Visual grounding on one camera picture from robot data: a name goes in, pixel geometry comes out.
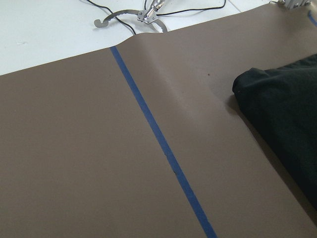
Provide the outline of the black graphic t-shirt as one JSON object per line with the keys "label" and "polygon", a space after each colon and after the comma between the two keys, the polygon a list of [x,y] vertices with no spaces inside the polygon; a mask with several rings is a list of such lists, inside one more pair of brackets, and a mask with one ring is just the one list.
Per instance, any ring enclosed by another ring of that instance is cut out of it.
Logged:
{"label": "black graphic t-shirt", "polygon": [[317,56],[233,82],[240,111],[277,155],[309,201],[317,203]]}

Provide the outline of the aluminium frame post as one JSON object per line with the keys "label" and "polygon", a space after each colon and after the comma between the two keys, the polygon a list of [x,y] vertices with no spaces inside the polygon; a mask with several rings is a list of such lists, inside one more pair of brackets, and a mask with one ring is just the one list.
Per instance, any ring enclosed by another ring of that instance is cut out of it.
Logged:
{"label": "aluminium frame post", "polygon": [[295,9],[298,7],[311,4],[311,0],[279,0],[278,3],[284,6],[286,9]]}

